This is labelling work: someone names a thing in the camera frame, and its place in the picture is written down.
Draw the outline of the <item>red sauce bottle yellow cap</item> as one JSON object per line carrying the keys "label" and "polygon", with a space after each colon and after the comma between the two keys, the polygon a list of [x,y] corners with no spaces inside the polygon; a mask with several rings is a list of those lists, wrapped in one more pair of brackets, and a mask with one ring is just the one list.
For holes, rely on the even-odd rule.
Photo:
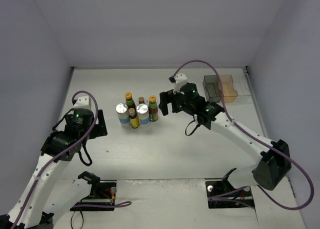
{"label": "red sauce bottle yellow cap", "polygon": [[155,122],[158,120],[158,104],[155,95],[151,95],[149,97],[149,104],[148,104],[148,111],[149,111],[149,120],[151,122]]}

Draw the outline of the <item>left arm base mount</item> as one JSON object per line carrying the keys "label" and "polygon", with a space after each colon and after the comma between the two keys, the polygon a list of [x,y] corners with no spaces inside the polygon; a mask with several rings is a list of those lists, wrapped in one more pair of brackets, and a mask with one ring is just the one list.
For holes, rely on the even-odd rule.
{"label": "left arm base mount", "polygon": [[85,180],[90,185],[90,192],[87,196],[78,201],[70,211],[82,212],[107,212],[114,211],[117,181],[102,180],[95,174],[84,171],[78,179]]}

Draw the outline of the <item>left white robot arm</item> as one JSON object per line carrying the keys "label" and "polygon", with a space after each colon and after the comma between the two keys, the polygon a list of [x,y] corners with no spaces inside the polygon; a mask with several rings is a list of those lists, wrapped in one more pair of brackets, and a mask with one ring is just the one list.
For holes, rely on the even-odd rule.
{"label": "left white robot arm", "polygon": [[108,134],[104,112],[86,108],[70,109],[64,116],[64,130],[52,130],[45,140],[34,173],[23,194],[10,210],[1,215],[2,229],[44,229],[53,227],[56,213],[45,205],[59,179],[76,153],[90,139]]}

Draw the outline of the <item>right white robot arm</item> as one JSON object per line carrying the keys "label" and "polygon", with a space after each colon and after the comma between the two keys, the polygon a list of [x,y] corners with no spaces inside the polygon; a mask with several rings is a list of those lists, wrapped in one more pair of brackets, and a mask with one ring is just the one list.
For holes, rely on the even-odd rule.
{"label": "right white robot arm", "polygon": [[193,116],[197,126],[226,137],[253,159],[253,165],[233,168],[222,178],[221,189],[225,194],[233,195],[239,188],[256,185],[272,191],[291,169],[286,142],[275,142],[263,136],[254,140],[253,131],[246,127],[239,129],[222,106],[199,95],[194,83],[186,83],[179,92],[163,91],[159,97],[159,109],[164,116],[169,113],[168,104],[171,104],[173,113],[183,111]]}

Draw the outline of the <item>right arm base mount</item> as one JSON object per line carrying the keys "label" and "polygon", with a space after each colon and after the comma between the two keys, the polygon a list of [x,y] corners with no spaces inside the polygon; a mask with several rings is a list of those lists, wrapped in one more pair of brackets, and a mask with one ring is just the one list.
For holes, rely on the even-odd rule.
{"label": "right arm base mount", "polygon": [[209,209],[255,209],[251,188],[235,189],[228,181],[235,170],[236,168],[231,169],[222,178],[205,180]]}

